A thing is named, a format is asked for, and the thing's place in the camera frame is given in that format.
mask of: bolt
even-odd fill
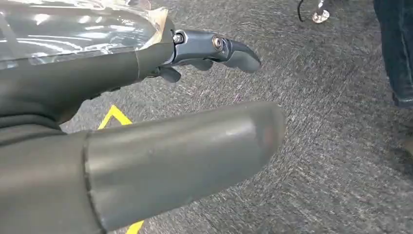
[[[217,51],[222,51],[224,47],[224,42],[222,38],[215,35],[214,37],[212,37],[212,45],[215,47]]]
[[[173,42],[174,42],[175,44],[179,44],[179,43],[184,42],[184,36],[182,36],[181,34],[175,34],[175,35],[173,35],[172,39],[173,39]]]

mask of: lever pivot bolt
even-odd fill
[[[224,42],[222,38],[218,37],[217,35],[212,37],[212,45],[217,51],[222,51],[224,47]]]

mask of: gray carpet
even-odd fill
[[[142,234],[413,233],[410,136],[381,58],[371,1],[335,1],[324,24],[300,23],[295,0],[156,0],[178,27],[212,30],[258,52],[263,70],[215,65],[87,101],[69,132],[97,128],[115,104],[134,122],[240,101],[270,100],[287,116],[284,148],[254,178],[146,220]]]

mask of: jeans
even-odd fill
[[[374,0],[394,103],[413,106],[413,0]]]

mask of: yellow floor marking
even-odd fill
[[[128,125],[132,123],[132,121],[130,121],[128,117],[126,117],[115,105],[112,105],[111,109],[109,110],[105,118],[103,118],[102,122],[100,123],[98,129],[102,129],[106,127],[106,125],[108,124],[109,120],[111,120],[112,117],[117,119],[117,121],[119,121],[120,124],[122,125]],[[138,234],[139,229],[141,229],[142,227],[142,224],[143,224],[143,221],[132,224],[128,228],[128,231],[126,232],[126,234]]]

